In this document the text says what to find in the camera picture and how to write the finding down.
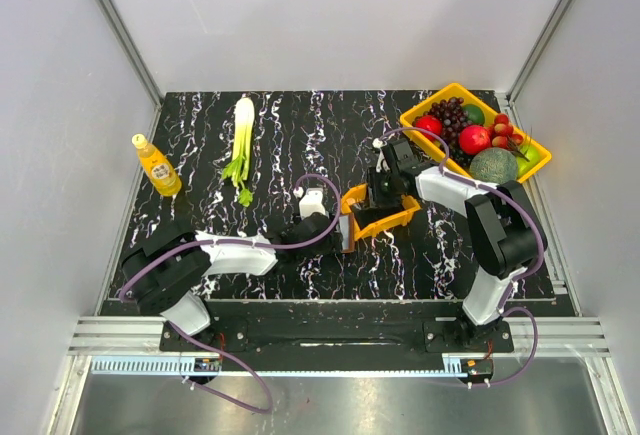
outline bottle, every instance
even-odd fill
[[[138,151],[142,168],[160,195],[172,197],[178,193],[182,182],[167,157],[142,134],[134,135],[131,142]]]

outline bottle label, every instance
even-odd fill
[[[169,178],[170,175],[171,169],[166,163],[161,163],[151,169],[151,176],[156,180],[164,181],[164,183],[167,183],[169,181],[166,179]]]

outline yellow basket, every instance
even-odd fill
[[[357,187],[353,187],[347,193],[345,193],[342,197],[340,207],[343,215],[346,215],[351,212],[351,205],[354,203],[359,203],[365,200],[367,197],[367,184],[358,185]],[[402,197],[402,206],[404,207],[404,211],[394,213],[389,217],[385,217],[377,222],[370,223],[364,228],[360,228],[358,222],[355,221],[354,218],[354,231],[353,238],[354,240],[360,240],[365,237],[375,237],[378,233],[389,230],[390,228],[397,227],[398,225],[406,226],[411,219],[413,218],[413,214],[420,210],[420,204],[413,197]]]
[[[469,90],[464,88],[462,85],[460,85],[459,83],[452,83],[444,87],[439,92],[431,95],[425,101],[419,103],[412,109],[403,113],[400,116],[400,123],[405,127],[412,127],[415,119],[418,117],[421,117],[426,112],[428,112],[431,109],[431,105],[433,105],[435,102],[440,102],[442,100],[449,100],[451,97],[459,97],[464,99],[463,105],[467,103],[472,103],[480,107],[482,109],[482,113],[484,114],[485,127],[489,127],[489,125],[493,123],[493,119],[498,114],[498,112],[496,112],[489,105],[487,105],[478,97],[476,97]],[[422,150],[424,150],[425,153],[429,155],[431,158],[433,158],[436,162],[439,162],[444,158],[444,152],[440,150],[435,143],[427,139],[427,137],[425,137],[422,133],[416,130],[408,130],[404,133],[407,135],[407,137],[409,137],[411,141],[413,141],[416,145],[422,148]],[[529,138],[522,130],[520,130],[515,125],[513,127],[513,133],[518,133],[522,135],[522,137],[525,139],[524,143],[531,143],[531,145],[540,154],[540,161],[536,163],[533,167],[531,167],[527,172],[525,172],[518,179],[518,182],[522,183],[525,180],[527,180],[529,177],[531,177],[534,173],[536,173],[538,170],[540,170],[547,163],[549,163],[549,160],[551,160],[551,152],[546,148],[544,148],[542,145],[540,145],[538,142],[533,140],[532,138]],[[447,168],[456,173],[459,173],[460,175],[464,175],[465,177],[472,178],[471,175],[469,175],[460,165],[458,165],[456,162],[454,162],[451,159],[447,160]]]

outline gray floor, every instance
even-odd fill
[[[500,371],[515,362],[500,362]],[[516,382],[468,392],[424,379],[272,378],[271,416],[252,415],[178,379],[90,375],[76,435],[606,433],[583,365],[537,360]],[[264,403],[250,378],[216,388]]]

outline celery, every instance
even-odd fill
[[[255,110],[250,98],[243,97],[236,103],[235,131],[233,138],[233,152],[231,161],[222,171],[222,179],[230,178],[233,186],[240,188],[238,203],[248,207],[253,201],[253,194],[244,182],[249,178],[249,164],[251,160],[251,131]]]

